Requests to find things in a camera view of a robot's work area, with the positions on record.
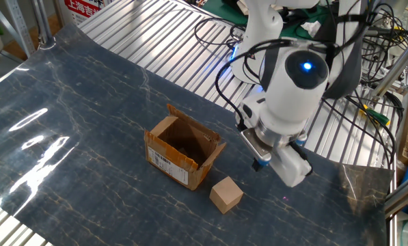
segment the cardboard box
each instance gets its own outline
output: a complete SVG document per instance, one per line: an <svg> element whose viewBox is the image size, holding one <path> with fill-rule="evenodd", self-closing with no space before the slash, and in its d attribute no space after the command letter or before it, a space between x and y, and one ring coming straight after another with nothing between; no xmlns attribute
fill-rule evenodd
<svg viewBox="0 0 408 246"><path fill-rule="evenodd" d="M172 105L170 115L145 131L146 160L194 191L225 148L220 136Z"/></svg>
<svg viewBox="0 0 408 246"><path fill-rule="evenodd" d="M236 206L243 196L243 191L230 178L226 177L218 182L210 192L210 199L216 207L225 214L233 206Z"/></svg>

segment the blue light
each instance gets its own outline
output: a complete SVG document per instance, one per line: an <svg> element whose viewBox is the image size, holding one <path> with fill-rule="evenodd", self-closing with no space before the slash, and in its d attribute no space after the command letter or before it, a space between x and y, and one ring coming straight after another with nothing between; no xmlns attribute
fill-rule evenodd
<svg viewBox="0 0 408 246"><path fill-rule="evenodd" d="M312 69L312 64L310 62L306 62L304 64L302 64L302 66L304 67L305 70L310 70Z"/></svg>
<svg viewBox="0 0 408 246"><path fill-rule="evenodd" d="M239 47L238 45L235 46L234 51L232 52L232 55L231 55L231 57L230 57L230 61L233 60L234 57L236 56L237 48L238 48L238 47Z"/></svg>

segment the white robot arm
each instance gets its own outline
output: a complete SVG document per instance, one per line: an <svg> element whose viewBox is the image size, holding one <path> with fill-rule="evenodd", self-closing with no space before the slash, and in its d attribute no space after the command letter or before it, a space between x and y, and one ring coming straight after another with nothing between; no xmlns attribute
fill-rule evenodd
<svg viewBox="0 0 408 246"><path fill-rule="evenodd" d="M237 54L249 51L257 43L280 37L282 18L271 5L311 8L317 1L246 0L246 4L249 19L243 41L235 51ZM344 0L340 2L339 15L359 14L360 9L358 0ZM345 43L344 38L349 39L356 28L357 23L338 24L336 43ZM297 45L260 51L254 59L249 59L249 67L259 74L263 91L248 96L239 106L244 122L241 137L254 155L254 168L258 170L269 164L289 187L299 184L312 171L305 153L295 141L306 139L303 129L308 118L316 109L327 83L338 78L344 65L342 57L348 57L353 49L348 46L342 51L343 56L336 56L330 72L325 55L309 49L311 42L294 43ZM243 66L242 59L231 63L236 77L250 81L253 74ZM236 115L238 123L241 117Z"/></svg>

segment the open cardboard box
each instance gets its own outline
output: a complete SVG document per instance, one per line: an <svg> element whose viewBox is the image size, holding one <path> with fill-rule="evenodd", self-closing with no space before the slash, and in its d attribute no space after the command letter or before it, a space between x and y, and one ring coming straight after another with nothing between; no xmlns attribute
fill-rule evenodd
<svg viewBox="0 0 408 246"><path fill-rule="evenodd" d="M172 105L170 115L145 131L146 159L194 191L225 148L220 136Z"/></svg>

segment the small wooden block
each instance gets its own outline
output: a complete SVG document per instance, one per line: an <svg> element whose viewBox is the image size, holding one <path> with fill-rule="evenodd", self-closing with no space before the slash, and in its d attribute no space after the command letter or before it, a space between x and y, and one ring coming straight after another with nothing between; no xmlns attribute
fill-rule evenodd
<svg viewBox="0 0 408 246"><path fill-rule="evenodd" d="M226 177L213 186L210 192L210 199L225 214L240 202L242 195L243 191L240 190L237 184L230 177Z"/></svg>

